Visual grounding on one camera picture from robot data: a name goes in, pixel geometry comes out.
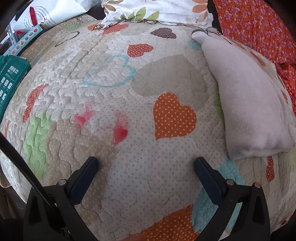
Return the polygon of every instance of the screw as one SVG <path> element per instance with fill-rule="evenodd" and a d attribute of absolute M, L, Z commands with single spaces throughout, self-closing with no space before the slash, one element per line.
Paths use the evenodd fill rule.
<path fill-rule="evenodd" d="M 227 179 L 226 183 L 230 186 L 232 186 L 234 184 L 234 181 L 232 179 Z"/>
<path fill-rule="evenodd" d="M 257 188 L 260 188 L 261 187 L 261 184 L 258 183 L 258 182 L 255 182 L 254 186 L 257 187 Z"/>
<path fill-rule="evenodd" d="M 59 185 L 60 185 L 60 186 L 63 186 L 63 185 L 66 184 L 66 182 L 67 182 L 67 180 L 65 180 L 65 179 L 61 179 L 61 180 L 59 180 Z"/>

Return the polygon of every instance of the black cable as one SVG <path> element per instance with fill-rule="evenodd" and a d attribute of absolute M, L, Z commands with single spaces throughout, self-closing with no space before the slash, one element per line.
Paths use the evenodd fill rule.
<path fill-rule="evenodd" d="M 20 170 L 24 177 L 29 181 L 32 187 L 43 198 L 43 200 L 53 209 L 57 210 L 56 205 L 45 192 L 37 177 L 31 171 L 25 160 L 17 152 L 17 150 L 9 143 L 8 140 L 0 132 L 0 149 L 11 160 L 11 162 Z"/>

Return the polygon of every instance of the rolled towel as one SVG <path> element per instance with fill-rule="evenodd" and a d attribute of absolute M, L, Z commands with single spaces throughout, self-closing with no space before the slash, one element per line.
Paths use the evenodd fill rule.
<path fill-rule="evenodd" d="M 202 31 L 193 32 L 219 85 L 231 160 L 271 156 L 294 147 L 290 111 L 281 89 L 243 51 Z"/>

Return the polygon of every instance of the white plastic bag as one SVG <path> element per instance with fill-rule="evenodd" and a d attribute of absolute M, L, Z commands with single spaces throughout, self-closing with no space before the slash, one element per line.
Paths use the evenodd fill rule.
<path fill-rule="evenodd" d="M 72 17 L 86 13 L 101 0 L 34 0 L 22 13 L 13 30 L 30 30 L 33 27 L 30 7 L 35 10 L 37 23 L 44 30 Z"/>

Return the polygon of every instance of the orange heart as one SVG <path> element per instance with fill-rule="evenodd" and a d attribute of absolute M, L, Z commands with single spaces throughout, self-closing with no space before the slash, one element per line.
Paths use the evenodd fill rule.
<path fill-rule="evenodd" d="M 173 93 L 164 93 L 158 97 L 153 108 L 155 137 L 182 137 L 193 132 L 196 126 L 196 114 L 189 106 L 182 106 Z"/>

